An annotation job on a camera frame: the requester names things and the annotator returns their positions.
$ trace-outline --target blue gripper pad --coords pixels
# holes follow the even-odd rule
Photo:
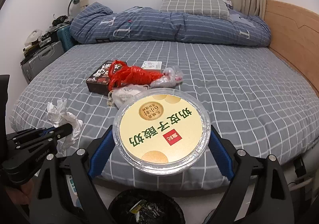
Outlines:
[[[102,173],[106,162],[115,147],[112,130],[110,130],[106,136],[103,136],[102,138],[104,138],[104,140],[95,151],[90,161],[90,171],[88,172],[88,175],[92,179]]]
[[[53,131],[54,129],[55,129],[55,127],[50,127],[48,129],[44,130],[42,136],[47,135],[50,131]]]
[[[211,131],[208,147],[217,163],[219,170],[221,171],[221,174],[226,176],[227,179],[231,181],[235,175],[232,170],[232,159],[226,152],[224,146],[221,144],[213,130]]]

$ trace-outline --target ear loop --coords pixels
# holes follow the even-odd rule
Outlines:
[[[112,107],[114,104],[113,98],[112,98],[112,93],[114,92],[114,90],[111,90],[108,95],[107,95],[107,106]]]

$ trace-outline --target suitcase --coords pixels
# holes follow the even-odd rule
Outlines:
[[[37,74],[63,54],[64,50],[61,41],[39,50],[28,62],[21,66],[26,81],[30,83]]]
[[[58,40],[62,42],[64,52],[67,52],[70,48],[78,44],[78,42],[72,37],[70,33],[70,27],[70,24],[65,25],[61,28],[58,28],[58,30],[56,31]]]

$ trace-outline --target crumpled tissue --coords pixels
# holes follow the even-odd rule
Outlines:
[[[47,103],[47,120],[53,124],[54,127],[61,126],[66,123],[70,123],[73,128],[72,134],[65,137],[65,140],[61,146],[61,151],[65,155],[65,151],[72,145],[75,141],[79,139],[83,121],[76,118],[76,116],[66,111],[66,98],[59,98],[57,101],[57,106],[53,103]]]

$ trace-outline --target gray checkered pillow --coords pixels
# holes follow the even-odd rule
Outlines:
[[[183,12],[228,20],[229,11],[223,0],[163,0],[161,12]]]

